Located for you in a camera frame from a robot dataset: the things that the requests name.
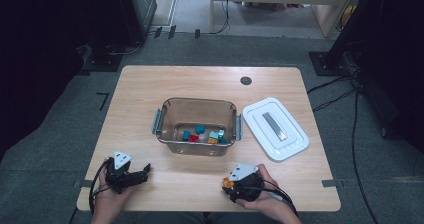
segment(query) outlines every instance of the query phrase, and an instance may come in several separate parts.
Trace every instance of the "human hand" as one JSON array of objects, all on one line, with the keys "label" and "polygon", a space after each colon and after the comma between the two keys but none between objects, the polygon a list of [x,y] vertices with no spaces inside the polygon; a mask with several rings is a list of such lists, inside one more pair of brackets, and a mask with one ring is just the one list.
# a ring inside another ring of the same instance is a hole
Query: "human hand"
[{"label": "human hand", "polygon": [[[264,188],[270,190],[277,189],[278,183],[271,177],[265,165],[259,164],[258,168],[259,175],[265,180]],[[237,199],[236,203],[246,209],[260,211],[267,217],[284,224],[301,223],[299,218],[286,203],[275,199],[266,191],[262,191],[261,195],[255,201],[248,202],[243,199]]]},{"label": "human hand", "polygon": [[96,195],[94,214],[91,223],[112,223],[125,206],[128,198],[135,192],[136,187],[126,188],[122,194],[109,189],[106,184],[106,168],[99,174],[99,193]]}]

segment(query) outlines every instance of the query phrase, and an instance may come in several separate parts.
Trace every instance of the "white lid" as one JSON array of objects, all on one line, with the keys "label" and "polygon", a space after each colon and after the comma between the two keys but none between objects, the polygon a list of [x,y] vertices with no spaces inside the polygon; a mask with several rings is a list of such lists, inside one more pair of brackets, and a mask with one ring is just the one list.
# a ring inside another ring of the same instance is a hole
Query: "white lid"
[{"label": "white lid", "polygon": [[243,109],[243,117],[267,155],[281,162],[306,149],[309,138],[281,104],[273,97]]}]

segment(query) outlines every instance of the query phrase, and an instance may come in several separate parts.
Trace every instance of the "person's left hand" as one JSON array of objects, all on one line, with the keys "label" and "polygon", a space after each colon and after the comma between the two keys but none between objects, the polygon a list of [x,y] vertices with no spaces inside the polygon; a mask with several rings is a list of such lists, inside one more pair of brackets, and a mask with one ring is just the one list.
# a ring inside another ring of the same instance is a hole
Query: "person's left hand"
[{"label": "person's left hand", "polygon": [[[100,191],[109,188],[106,184],[106,168],[107,166],[103,167],[99,174]],[[136,187],[131,186],[126,188],[122,194],[116,193],[113,189],[99,192],[96,195],[91,223],[112,223],[135,191]]]}]

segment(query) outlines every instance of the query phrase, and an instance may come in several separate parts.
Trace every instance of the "transparent plastic container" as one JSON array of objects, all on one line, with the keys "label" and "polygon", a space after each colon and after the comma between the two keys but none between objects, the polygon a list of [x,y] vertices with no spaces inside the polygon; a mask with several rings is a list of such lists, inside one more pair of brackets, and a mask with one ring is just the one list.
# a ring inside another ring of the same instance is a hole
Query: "transparent plastic container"
[{"label": "transparent plastic container", "polygon": [[[204,133],[196,133],[198,127],[203,127]],[[198,140],[184,139],[185,131]],[[220,131],[224,133],[219,142],[209,143],[210,133]],[[228,101],[170,98],[157,111],[152,133],[173,153],[223,156],[241,139],[241,121],[236,106]]]}]

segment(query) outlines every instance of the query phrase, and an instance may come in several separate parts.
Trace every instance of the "wooden tabletop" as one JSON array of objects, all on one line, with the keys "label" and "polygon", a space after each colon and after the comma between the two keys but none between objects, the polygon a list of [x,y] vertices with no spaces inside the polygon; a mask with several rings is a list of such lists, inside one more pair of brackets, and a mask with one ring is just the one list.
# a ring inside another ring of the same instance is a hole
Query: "wooden tabletop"
[{"label": "wooden tabletop", "polygon": [[[242,77],[252,83],[243,85]],[[277,98],[309,137],[309,147],[276,163],[260,147],[246,122],[243,137],[222,157],[174,154],[152,134],[157,109],[171,97],[230,101],[240,115],[248,105]],[[222,191],[222,178],[237,163],[265,164],[271,176],[292,198],[298,211],[337,211],[340,200],[332,180],[322,141],[296,68],[126,66],[121,73],[86,179],[93,180],[103,160],[114,151],[132,156],[130,172],[152,165],[149,179],[137,186],[125,210],[129,211],[245,211]],[[89,188],[77,201],[89,210]]]}]

